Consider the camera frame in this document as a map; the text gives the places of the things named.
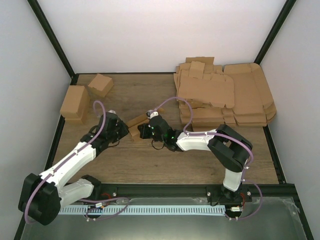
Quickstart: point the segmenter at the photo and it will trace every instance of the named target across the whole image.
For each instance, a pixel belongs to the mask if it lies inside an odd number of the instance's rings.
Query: small cardboard box
[[[85,119],[89,102],[89,93],[84,86],[69,86],[60,109],[60,114],[69,121]]]
[[[89,109],[89,102],[87,102],[87,104],[84,106],[84,110],[82,115],[78,118],[65,118],[64,120],[67,123],[71,123],[71,124],[85,124],[87,121],[87,116],[88,116],[88,109]]]
[[[92,81],[88,84],[90,91],[100,97],[105,97],[107,93],[114,86],[114,81],[111,77],[97,74]]]

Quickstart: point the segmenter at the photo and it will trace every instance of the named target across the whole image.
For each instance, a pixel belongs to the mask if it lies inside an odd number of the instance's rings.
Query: white backdrop
[[[320,1],[297,1],[262,61],[277,116],[269,125],[314,239],[320,240]]]
[[[285,0],[39,0],[76,73],[253,62]]]
[[[0,239],[12,240],[24,179],[44,170],[70,77],[26,0],[0,8]]]

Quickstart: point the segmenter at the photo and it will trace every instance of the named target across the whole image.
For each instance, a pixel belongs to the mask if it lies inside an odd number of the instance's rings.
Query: wooden floor
[[[101,100],[106,110],[115,110],[127,122],[164,100],[176,95],[172,74],[114,74],[114,87],[105,98],[91,94],[91,107],[85,125],[65,123],[54,163],[68,154],[89,129],[98,124],[92,103]],[[78,85],[86,86],[94,77],[80,75]],[[176,129],[182,129],[178,103],[170,101],[161,114]],[[254,162],[246,179],[258,184],[277,184],[277,176],[262,127],[236,127],[241,135],[253,144]],[[130,135],[117,147],[102,152],[94,161],[84,166],[72,179],[91,175],[103,183],[153,183],[153,184],[221,184],[225,169],[209,151],[192,150],[171,152],[166,148],[155,150],[151,140],[133,142]]]

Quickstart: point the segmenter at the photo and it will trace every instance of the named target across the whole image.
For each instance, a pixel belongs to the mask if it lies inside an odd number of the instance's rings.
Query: red wire
[[[243,207],[242,211],[243,211],[245,209],[246,200],[245,200],[245,195],[242,192],[240,193],[240,196],[242,197],[242,201],[243,201],[242,203],[242,207]]]
[[[111,195],[110,195],[109,193],[107,193],[107,192],[101,193],[101,196],[107,196],[108,199],[112,199]]]

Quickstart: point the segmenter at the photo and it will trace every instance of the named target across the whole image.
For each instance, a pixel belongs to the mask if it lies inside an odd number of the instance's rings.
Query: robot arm
[[[150,121],[138,126],[142,139],[152,138],[154,141],[163,142],[171,151],[205,150],[211,151],[225,167],[223,186],[227,191],[236,192],[241,184],[244,166],[249,158],[249,153],[239,144],[232,142],[229,146],[228,139],[216,136],[213,133],[224,134],[245,144],[250,150],[252,144],[225,124],[217,129],[206,132],[192,132],[186,134],[182,130],[173,130],[158,112],[147,112]]]
[[[89,133],[81,138],[76,147],[53,167],[39,175],[31,173],[25,178],[18,204],[20,211],[25,211],[32,192],[49,174],[51,176],[36,193],[28,211],[30,217],[43,225],[51,223],[61,208],[79,199],[88,197],[96,199],[98,197],[100,192],[98,188],[101,182],[92,176],[86,175],[77,182],[65,185],[84,165],[106,150],[110,143],[116,143],[129,133],[127,125],[113,111],[106,113],[104,126],[102,126],[102,123],[103,117],[100,118],[99,124],[91,128]],[[102,132],[91,144],[88,144],[96,135],[95,130],[100,128],[103,128]]]

